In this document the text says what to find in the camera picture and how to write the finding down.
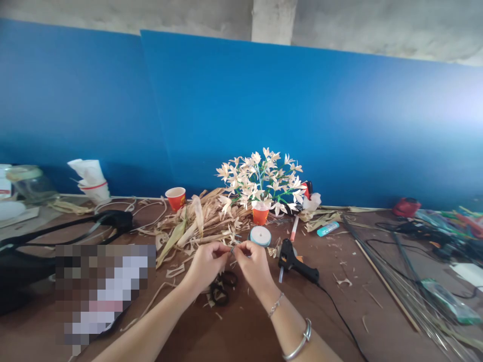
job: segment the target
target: blue wall panel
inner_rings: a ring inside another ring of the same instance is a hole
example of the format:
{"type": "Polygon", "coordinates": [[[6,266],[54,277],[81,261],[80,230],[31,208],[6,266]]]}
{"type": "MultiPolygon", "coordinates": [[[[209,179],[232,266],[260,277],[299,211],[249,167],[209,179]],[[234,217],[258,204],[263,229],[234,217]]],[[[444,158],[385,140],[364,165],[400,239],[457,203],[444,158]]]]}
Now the blue wall panel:
{"type": "Polygon", "coordinates": [[[0,20],[0,163],[40,165],[79,193],[66,162],[98,158],[114,195],[171,184],[140,37],[0,20]]]}
{"type": "Polygon", "coordinates": [[[483,68],[141,32],[174,182],[269,146],[326,205],[451,209],[483,194],[483,68]]]}

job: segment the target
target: black glue gun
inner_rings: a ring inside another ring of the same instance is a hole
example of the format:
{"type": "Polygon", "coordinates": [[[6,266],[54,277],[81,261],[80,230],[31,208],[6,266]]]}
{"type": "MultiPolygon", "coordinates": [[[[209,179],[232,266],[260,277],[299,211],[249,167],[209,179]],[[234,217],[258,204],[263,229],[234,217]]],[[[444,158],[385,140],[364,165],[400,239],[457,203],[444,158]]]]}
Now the black glue gun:
{"type": "Polygon", "coordinates": [[[302,276],[306,277],[310,282],[314,284],[318,283],[318,270],[306,266],[295,257],[292,242],[289,239],[282,241],[278,266],[281,270],[286,270],[287,272],[294,269],[302,274],[302,276]]]}

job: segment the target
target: wooden table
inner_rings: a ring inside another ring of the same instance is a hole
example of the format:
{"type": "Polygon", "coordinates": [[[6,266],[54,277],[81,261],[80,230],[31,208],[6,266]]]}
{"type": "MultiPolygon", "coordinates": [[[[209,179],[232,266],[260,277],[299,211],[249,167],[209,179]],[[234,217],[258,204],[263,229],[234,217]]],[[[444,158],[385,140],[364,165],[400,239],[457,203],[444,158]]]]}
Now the wooden table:
{"type": "MultiPolygon", "coordinates": [[[[161,206],[144,209],[136,215],[136,224],[143,225],[150,222],[159,215],[161,210],[161,206]]],[[[354,217],[357,222],[367,225],[374,225],[378,221],[393,222],[389,211],[355,214],[354,217]]],[[[76,216],[73,215],[62,215],[46,226],[58,225],[75,218],[76,216]]],[[[288,231],[291,231],[292,225],[271,224],[268,228],[272,232],[272,243],[275,243],[278,237],[283,239],[289,236],[288,231]]],[[[85,229],[86,226],[81,225],[78,230],[59,231],[52,240],[54,242],[69,240],[76,232],[80,234],[85,229]]],[[[305,232],[304,224],[300,223],[294,242],[298,254],[303,255],[307,265],[318,268],[320,284],[333,297],[371,362],[389,360],[415,362],[445,358],[429,338],[414,332],[361,254],[351,234],[337,234],[345,230],[344,226],[325,238],[319,238],[315,232],[306,233],[307,235],[304,236],[302,230],[305,232]],[[340,280],[345,279],[347,275],[353,285],[350,287],[343,284],[339,287],[333,274],[340,280]],[[366,286],[383,309],[376,304],[363,286],[366,286]],[[369,333],[362,323],[363,316],[369,333]]],[[[382,231],[361,228],[357,231],[363,239],[379,238],[390,241],[390,235],[382,231]]],[[[126,234],[114,243],[152,244],[154,237],[126,234]]],[[[421,245],[407,240],[405,243],[421,245]]],[[[392,257],[391,260],[400,260],[394,245],[381,244],[376,247],[387,257],[392,257]]],[[[448,265],[439,264],[417,253],[410,252],[409,255],[421,277],[436,278],[447,289],[456,293],[469,293],[472,290],[468,283],[455,277],[448,265]]],[[[166,270],[170,265],[186,257],[185,254],[178,253],[173,261],[163,265],[156,272],[153,283],[147,290],[141,292],[140,297],[124,313],[120,325],[113,334],[91,343],[74,361],[91,361],[118,338],[121,335],[119,329],[142,313],[158,287],[167,280],[166,270]]],[[[272,277],[277,281],[279,275],[277,260],[269,258],[269,266],[272,277]]],[[[250,290],[237,264],[233,271],[238,276],[238,286],[234,291],[229,291],[229,305],[203,307],[206,304],[206,298],[203,295],[198,297],[180,318],[157,360],[209,362],[282,360],[280,346],[265,310],[255,293],[250,290]],[[215,312],[218,312],[223,319],[220,320],[215,312]]],[[[179,282],[183,276],[177,277],[176,281],[179,282]]],[[[4,361],[67,362],[70,357],[70,348],[57,345],[55,340],[53,285],[49,282],[41,284],[44,288],[34,302],[0,317],[0,354],[4,361]]],[[[362,360],[327,295],[293,271],[284,275],[283,284],[279,287],[302,316],[311,319],[313,328],[343,360],[362,360]]],[[[160,301],[170,290],[170,288],[162,290],[156,300],[160,301]]],[[[480,293],[477,298],[468,300],[467,303],[481,314],[483,300],[480,293]]],[[[480,327],[467,328],[474,338],[483,339],[480,327]]]]}

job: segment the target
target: woman's left hand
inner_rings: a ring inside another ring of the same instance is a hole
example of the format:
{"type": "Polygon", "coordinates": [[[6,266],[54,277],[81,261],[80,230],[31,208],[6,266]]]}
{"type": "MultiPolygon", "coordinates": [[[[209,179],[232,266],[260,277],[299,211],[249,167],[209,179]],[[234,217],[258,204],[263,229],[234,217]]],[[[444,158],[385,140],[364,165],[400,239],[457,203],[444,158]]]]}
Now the woman's left hand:
{"type": "Polygon", "coordinates": [[[195,257],[182,284],[199,295],[216,278],[216,275],[223,270],[230,257],[229,246],[219,241],[201,245],[196,251],[195,257]]]}

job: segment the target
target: hand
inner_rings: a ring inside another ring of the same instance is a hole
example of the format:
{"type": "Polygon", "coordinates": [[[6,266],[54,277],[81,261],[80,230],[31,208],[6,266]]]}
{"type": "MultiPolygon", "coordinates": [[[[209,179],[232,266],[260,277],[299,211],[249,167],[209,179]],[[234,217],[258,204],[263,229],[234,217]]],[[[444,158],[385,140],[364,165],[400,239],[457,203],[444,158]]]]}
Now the hand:
{"type": "Polygon", "coordinates": [[[245,279],[253,288],[258,299],[260,299],[264,307],[271,308],[280,296],[280,290],[273,282],[270,274],[265,248],[251,241],[244,241],[237,245],[233,252],[236,261],[242,268],[245,279]],[[248,258],[245,254],[251,254],[251,257],[248,258]]]}
{"type": "Polygon", "coordinates": [[[182,284],[198,296],[223,270],[230,256],[231,248],[219,241],[201,245],[196,251],[191,266],[182,284]]]}

